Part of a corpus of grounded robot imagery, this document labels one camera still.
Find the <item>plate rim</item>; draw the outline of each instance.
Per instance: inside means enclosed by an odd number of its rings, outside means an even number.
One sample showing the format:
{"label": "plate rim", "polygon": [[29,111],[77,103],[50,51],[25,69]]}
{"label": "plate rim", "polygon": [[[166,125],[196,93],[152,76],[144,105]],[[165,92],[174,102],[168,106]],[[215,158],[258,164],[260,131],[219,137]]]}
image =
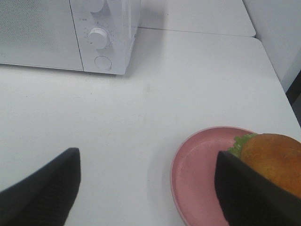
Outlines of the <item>plate rim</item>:
{"label": "plate rim", "polygon": [[188,141],[190,140],[193,136],[201,133],[201,132],[204,132],[206,130],[210,130],[210,129],[219,129],[219,128],[230,128],[230,129],[240,129],[240,130],[244,130],[244,131],[247,131],[247,132],[250,132],[250,133],[254,133],[253,131],[251,130],[248,130],[248,129],[244,129],[244,128],[241,128],[241,127],[235,127],[235,126],[213,126],[213,127],[208,127],[208,128],[205,128],[205,129],[201,129],[195,133],[193,133],[192,135],[190,135],[188,138],[186,138],[181,144],[180,146],[178,147],[177,151],[175,152],[174,154],[174,157],[173,157],[173,160],[172,160],[172,163],[171,163],[171,168],[170,168],[170,173],[169,173],[169,183],[170,183],[170,187],[171,187],[171,193],[172,193],[172,197],[173,197],[173,200],[174,200],[174,204],[178,210],[178,213],[180,214],[182,220],[184,221],[185,225],[186,226],[193,226],[191,225],[190,223],[188,223],[188,221],[186,220],[186,218],[184,217],[184,214],[183,212],[181,211],[181,208],[179,206],[179,203],[175,197],[175,193],[174,193],[174,187],[173,187],[173,168],[174,168],[174,161],[180,151],[180,149],[183,147],[183,145]]}

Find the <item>pink plate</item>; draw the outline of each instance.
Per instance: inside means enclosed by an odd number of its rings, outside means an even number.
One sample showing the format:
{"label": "pink plate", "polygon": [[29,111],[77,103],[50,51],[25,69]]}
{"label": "pink plate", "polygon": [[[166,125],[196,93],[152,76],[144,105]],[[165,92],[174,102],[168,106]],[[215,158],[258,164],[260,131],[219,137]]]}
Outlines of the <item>pink plate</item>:
{"label": "pink plate", "polygon": [[213,127],[188,138],[171,168],[171,190],[177,209],[188,226],[228,226],[214,189],[219,151],[233,146],[234,137],[252,133],[235,127]]}

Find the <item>white knob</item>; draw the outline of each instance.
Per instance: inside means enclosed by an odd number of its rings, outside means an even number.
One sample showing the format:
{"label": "white knob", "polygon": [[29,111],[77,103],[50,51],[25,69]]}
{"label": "white knob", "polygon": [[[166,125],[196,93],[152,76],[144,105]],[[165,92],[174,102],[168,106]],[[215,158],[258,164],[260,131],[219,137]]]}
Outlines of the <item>white knob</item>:
{"label": "white knob", "polygon": [[89,34],[88,42],[96,49],[106,48],[110,43],[109,34],[102,28],[93,28]]}
{"label": "white knob", "polygon": [[106,0],[86,0],[85,7],[91,13],[97,13],[103,9]]}

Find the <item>microwave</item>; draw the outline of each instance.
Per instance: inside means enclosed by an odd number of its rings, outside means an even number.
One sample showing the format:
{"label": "microwave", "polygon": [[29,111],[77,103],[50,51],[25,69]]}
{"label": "microwave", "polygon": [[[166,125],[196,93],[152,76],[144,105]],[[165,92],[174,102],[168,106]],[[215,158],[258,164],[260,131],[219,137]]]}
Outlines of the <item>microwave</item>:
{"label": "microwave", "polygon": [[124,74],[140,0],[0,0],[0,63]]}

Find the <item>white table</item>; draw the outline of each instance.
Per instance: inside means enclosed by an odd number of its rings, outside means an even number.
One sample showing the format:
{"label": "white table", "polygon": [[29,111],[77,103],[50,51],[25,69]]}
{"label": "white table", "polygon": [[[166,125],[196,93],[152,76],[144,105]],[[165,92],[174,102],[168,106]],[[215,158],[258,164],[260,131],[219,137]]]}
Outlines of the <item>white table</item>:
{"label": "white table", "polygon": [[116,77],[1,65],[0,190],[76,146],[82,181],[67,226],[183,226],[173,155],[192,133],[221,125],[301,140],[254,38],[140,29]]}
{"label": "white table", "polygon": [[255,36],[242,0],[141,0],[141,27]]}

